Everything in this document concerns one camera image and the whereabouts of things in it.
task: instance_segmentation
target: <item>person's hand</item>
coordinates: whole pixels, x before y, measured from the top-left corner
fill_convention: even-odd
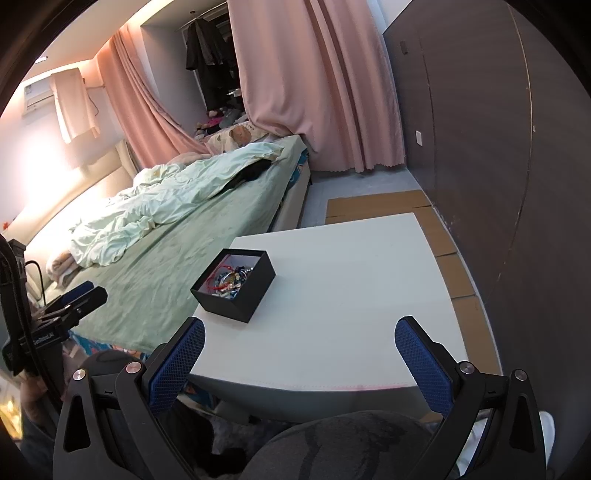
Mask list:
[[[37,402],[47,392],[47,386],[41,377],[26,375],[21,383],[21,408],[33,423],[42,422],[42,414],[37,407]]]

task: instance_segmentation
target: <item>open box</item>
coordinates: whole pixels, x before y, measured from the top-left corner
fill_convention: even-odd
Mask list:
[[[232,300],[217,296],[212,290],[212,280],[219,274],[229,272],[230,269],[227,267],[253,268]],[[267,252],[225,248],[195,282],[191,293],[208,312],[248,323],[273,278],[275,270]]]

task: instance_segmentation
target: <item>beige upholstered headboard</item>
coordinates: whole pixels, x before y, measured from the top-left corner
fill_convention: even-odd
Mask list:
[[[4,232],[7,239],[16,239],[27,246],[26,260],[36,260],[43,271],[43,284],[51,281],[45,274],[49,257],[67,246],[68,228],[92,202],[112,197],[131,187],[137,174],[132,154],[121,141],[91,165],[68,173],[59,185],[59,192],[50,193],[27,205]],[[35,266],[27,267],[30,291],[40,298],[39,273]]]

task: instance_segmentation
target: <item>wardrobe door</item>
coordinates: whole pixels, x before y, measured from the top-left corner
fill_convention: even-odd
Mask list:
[[[527,180],[524,55],[504,1],[419,1],[414,22],[433,100],[437,208],[485,299],[509,251]]]
[[[554,416],[557,476],[591,430],[591,99],[556,49],[515,13],[531,79],[530,181],[487,311],[506,372],[523,368]]]
[[[410,3],[386,30],[384,39],[400,104],[407,166],[431,201],[435,202],[435,144],[431,95],[421,44],[413,20],[415,15],[420,14],[420,6],[420,2]]]

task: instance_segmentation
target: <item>gray tile floor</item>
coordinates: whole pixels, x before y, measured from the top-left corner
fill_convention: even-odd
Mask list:
[[[300,228],[324,225],[330,199],[421,189],[406,168],[376,168],[361,174],[312,172],[312,182]]]

